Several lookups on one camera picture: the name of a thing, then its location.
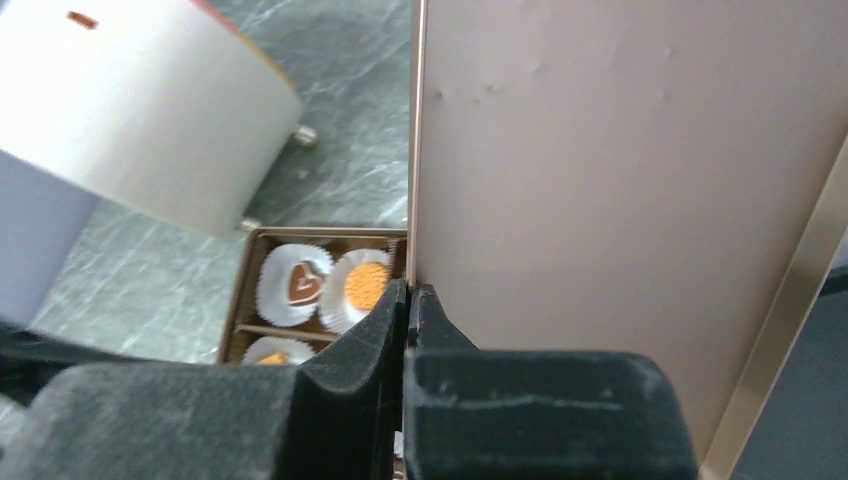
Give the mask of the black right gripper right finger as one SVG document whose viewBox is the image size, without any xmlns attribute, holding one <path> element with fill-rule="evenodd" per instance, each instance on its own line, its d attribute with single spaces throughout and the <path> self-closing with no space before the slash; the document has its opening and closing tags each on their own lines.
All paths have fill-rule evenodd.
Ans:
<svg viewBox="0 0 848 480">
<path fill-rule="evenodd" d="M 476 347 L 435 289 L 410 298 L 403 374 L 411 479 L 694 479 L 674 388 L 628 352 Z"/>
</svg>

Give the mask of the brown heart cookie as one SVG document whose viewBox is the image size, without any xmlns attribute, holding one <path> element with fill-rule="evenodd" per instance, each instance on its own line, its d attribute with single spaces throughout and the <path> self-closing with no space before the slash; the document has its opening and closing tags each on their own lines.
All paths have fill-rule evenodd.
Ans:
<svg viewBox="0 0 848 480">
<path fill-rule="evenodd" d="M 323 290 L 324 278 L 313 270 L 308 261 L 296 263 L 290 272 L 287 302 L 300 307 L 315 304 Z"/>
</svg>

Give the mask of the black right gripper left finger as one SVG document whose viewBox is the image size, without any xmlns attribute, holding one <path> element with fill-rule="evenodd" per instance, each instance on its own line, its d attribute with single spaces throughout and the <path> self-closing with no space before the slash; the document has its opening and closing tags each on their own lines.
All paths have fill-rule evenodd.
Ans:
<svg viewBox="0 0 848 480">
<path fill-rule="evenodd" d="M 300 365 L 89 363 L 55 376 L 5 479 L 389 479 L 407 286 Z"/>
</svg>

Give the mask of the round orange cookie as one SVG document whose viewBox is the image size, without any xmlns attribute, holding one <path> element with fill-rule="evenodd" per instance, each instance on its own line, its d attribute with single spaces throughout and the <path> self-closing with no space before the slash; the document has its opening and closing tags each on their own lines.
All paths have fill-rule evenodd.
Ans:
<svg viewBox="0 0 848 480">
<path fill-rule="evenodd" d="M 389 271 L 384 264 L 378 262 L 358 264 L 344 279 L 345 299 L 354 309 L 369 312 L 381 298 L 388 281 Z"/>
</svg>

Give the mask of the brown box lid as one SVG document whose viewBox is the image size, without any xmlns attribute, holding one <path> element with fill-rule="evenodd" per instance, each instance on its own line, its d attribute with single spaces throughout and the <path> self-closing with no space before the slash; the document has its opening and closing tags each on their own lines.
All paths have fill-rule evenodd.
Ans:
<svg viewBox="0 0 848 480">
<path fill-rule="evenodd" d="M 652 358 L 729 478 L 846 235 L 846 3 L 418 1 L 412 58 L 408 275 Z"/>
</svg>

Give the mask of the brown divided cookie box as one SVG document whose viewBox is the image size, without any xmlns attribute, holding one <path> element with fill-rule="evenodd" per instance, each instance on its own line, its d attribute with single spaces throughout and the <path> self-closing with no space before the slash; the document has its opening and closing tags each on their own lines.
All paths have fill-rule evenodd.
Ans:
<svg viewBox="0 0 848 480">
<path fill-rule="evenodd" d="M 261 227 L 247 237 L 242 264 L 218 349 L 220 364 L 241 363 L 247 347 L 265 336 L 290 338 L 323 350 L 342 334 L 327 330 L 320 322 L 319 303 L 313 316 L 301 325 L 278 327 L 262 319 L 256 309 L 256 286 L 268 254 L 283 244 L 307 244 L 327 250 L 335 262 L 356 249 L 383 250 L 389 256 L 390 278 L 403 273 L 406 231 L 377 228 L 282 228 Z"/>
</svg>

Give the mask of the square orange cookie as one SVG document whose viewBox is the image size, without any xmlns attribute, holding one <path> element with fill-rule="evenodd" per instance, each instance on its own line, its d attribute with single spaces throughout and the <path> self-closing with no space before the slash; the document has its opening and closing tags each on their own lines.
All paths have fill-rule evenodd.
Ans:
<svg viewBox="0 0 848 480">
<path fill-rule="evenodd" d="M 264 356 L 256 362 L 257 365 L 287 365 L 288 363 L 288 357 L 279 352 Z"/>
</svg>

